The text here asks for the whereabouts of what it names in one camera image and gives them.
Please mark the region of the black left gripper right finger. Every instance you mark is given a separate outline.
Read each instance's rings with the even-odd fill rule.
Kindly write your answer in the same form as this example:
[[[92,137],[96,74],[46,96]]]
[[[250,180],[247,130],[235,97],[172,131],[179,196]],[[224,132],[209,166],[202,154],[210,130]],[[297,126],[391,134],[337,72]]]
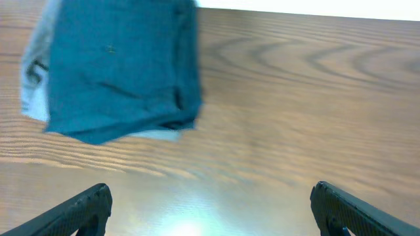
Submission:
[[[320,181],[311,191],[310,207],[321,236],[419,236],[419,228]]]

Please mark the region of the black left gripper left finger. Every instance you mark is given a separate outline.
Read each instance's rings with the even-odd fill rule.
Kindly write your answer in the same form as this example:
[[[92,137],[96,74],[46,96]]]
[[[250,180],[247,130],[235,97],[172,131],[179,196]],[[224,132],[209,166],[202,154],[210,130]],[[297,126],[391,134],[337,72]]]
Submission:
[[[104,236],[112,195],[96,184],[2,236]]]

